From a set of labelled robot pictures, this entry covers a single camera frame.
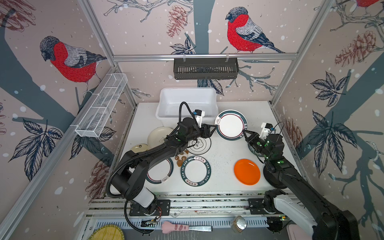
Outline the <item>blue green patterned plate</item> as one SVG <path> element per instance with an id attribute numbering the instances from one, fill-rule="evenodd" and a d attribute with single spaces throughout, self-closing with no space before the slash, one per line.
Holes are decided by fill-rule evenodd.
<path id="1" fill-rule="evenodd" d="M 256 156 L 258 156 L 258 157 L 260 157 L 260 158 L 263 158 L 263 157 L 264 157 L 263 154 L 256 152 L 256 150 L 255 150 L 251 145 L 248 145 L 248 148 L 249 148 L 249 150 L 250 150 L 254 155 L 256 155 Z"/>

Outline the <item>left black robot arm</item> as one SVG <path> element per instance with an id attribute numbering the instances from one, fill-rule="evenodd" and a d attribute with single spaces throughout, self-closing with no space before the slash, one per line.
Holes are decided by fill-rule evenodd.
<path id="1" fill-rule="evenodd" d="M 161 145 L 137 154 L 126 152 L 107 180 L 107 196 L 124 198 L 141 206 L 145 214 L 153 214 L 158 208 L 157 197 L 144 187 L 148 171 L 186 150 L 189 142 L 210 138 L 216 128 L 215 125 L 198 124 L 193 118 L 184 118 Z"/>

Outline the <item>black plate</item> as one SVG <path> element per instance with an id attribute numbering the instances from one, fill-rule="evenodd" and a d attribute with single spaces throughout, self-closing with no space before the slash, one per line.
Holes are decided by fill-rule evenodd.
<path id="1" fill-rule="evenodd" d="M 264 177 L 266 179 L 266 181 L 272 186 L 274 187 L 275 189 L 286 189 L 287 186 L 285 186 L 282 182 L 280 182 L 272 173 L 270 173 L 268 170 L 267 170 L 267 167 L 264 166 L 263 167 L 263 174 L 264 174 Z"/>

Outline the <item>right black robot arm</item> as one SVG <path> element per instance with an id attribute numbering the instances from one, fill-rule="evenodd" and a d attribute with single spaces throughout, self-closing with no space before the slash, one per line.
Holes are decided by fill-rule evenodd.
<path id="1" fill-rule="evenodd" d="M 264 208 L 281 212 L 313 240 L 358 240 L 358 221 L 348 210 L 342 211 L 319 194 L 283 155 L 281 135 L 262 139 L 256 132 L 243 130 L 246 142 L 265 158 L 265 168 L 273 179 L 287 187 L 301 202 L 294 203 L 282 190 L 265 193 Z"/>

